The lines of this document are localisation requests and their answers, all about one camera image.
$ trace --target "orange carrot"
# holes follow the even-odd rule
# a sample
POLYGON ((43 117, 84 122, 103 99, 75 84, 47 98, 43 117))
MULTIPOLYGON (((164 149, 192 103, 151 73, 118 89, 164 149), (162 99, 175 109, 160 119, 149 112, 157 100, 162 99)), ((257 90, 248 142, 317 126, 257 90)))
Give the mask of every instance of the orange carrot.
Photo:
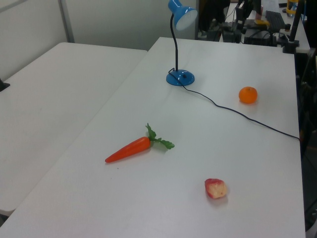
POLYGON ((150 139, 146 136, 141 137, 130 144, 124 146, 122 149, 115 152, 113 155, 110 155, 108 158, 106 158, 107 163, 111 163, 117 160, 121 160, 125 157, 134 155, 136 153, 139 153, 141 151, 144 151, 148 149, 151 145, 150 139))
POLYGON ((108 158, 106 158, 105 162, 111 163, 111 162, 126 158, 128 156, 137 154, 139 152, 142 152, 150 147, 151 141, 160 142, 163 145, 165 145, 165 147, 167 149, 171 149, 174 147, 174 144, 169 142, 169 141, 162 140, 161 138, 156 139, 155 138, 156 133, 154 131, 152 131, 149 124, 146 125, 146 128, 149 131, 149 137, 144 136, 144 137, 141 137, 141 138, 131 142, 130 144, 124 146, 122 149, 118 150, 117 152, 115 152, 114 154, 112 154, 108 158))

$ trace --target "toy apple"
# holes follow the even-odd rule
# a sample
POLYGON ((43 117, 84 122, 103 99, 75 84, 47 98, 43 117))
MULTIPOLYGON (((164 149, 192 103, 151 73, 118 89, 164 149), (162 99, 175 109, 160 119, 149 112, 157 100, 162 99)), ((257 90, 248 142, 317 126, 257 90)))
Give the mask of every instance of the toy apple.
POLYGON ((217 178, 209 178, 205 181, 206 192, 211 198, 223 197, 227 194, 227 186, 224 181, 217 178))

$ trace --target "orange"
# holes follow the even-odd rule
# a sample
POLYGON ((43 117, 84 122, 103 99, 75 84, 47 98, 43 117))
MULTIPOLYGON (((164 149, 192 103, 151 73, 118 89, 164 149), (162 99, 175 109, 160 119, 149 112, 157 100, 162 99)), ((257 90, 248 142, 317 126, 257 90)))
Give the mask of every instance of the orange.
POLYGON ((239 98, 243 103, 254 103, 258 98, 258 92, 253 87, 244 87, 239 92, 239 98))

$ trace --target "wall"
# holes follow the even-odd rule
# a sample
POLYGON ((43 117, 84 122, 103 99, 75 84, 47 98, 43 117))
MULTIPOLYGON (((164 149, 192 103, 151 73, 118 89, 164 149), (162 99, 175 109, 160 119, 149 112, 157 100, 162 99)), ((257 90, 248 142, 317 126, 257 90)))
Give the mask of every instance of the wall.
MULTIPOLYGON (((197 8, 198 0, 182 0, 197 8)), ((160 37, 172 37, 168 0, 62 0, 74 42, 149 50, 160 37)), ((177 38, 194 39, 195 24, 177 38)))
POLYGON ((66 41, 58 0, 27 0, 0 12, 0 78, 66 41))

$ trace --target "blue desk lamp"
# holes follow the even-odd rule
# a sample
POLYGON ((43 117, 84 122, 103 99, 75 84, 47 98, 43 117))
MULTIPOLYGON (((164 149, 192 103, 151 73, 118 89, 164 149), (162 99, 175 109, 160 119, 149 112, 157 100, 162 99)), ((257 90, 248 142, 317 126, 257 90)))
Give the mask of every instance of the blue desk lamp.
POLYGON ((178 69, 178 48, 177 42, 173 31, 173 19, 176 30, 181 31, 189 27, 197 17, 197 10, 189 7, 183 6, 179 0, 169 0, 168 8, 172 12, 172 17, 170 19, 170 30, 175 42, 175 57, 176 57, 176 68, 173 71, 170 71, 166 76, 166 80, 169 84, 175 86, 189 85, 195 81, 195 77, 191 72, 188 72, 183 69, 178 69))

